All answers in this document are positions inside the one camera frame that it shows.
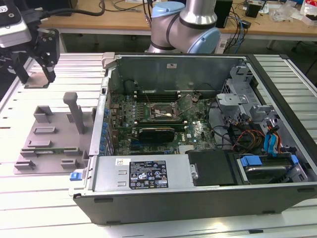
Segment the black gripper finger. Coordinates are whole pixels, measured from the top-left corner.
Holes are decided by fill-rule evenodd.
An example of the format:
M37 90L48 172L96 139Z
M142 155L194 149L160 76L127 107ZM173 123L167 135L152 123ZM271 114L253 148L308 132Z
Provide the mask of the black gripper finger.
M37 39L36 61L41 65L48 82L54 82L54 67L59 60L59 31L56 29L39 29Z
M20 60L19 52L2 52L0 54L1 64L8 72L15 74L22 84L27 83L29 75L24 68L24 63Z

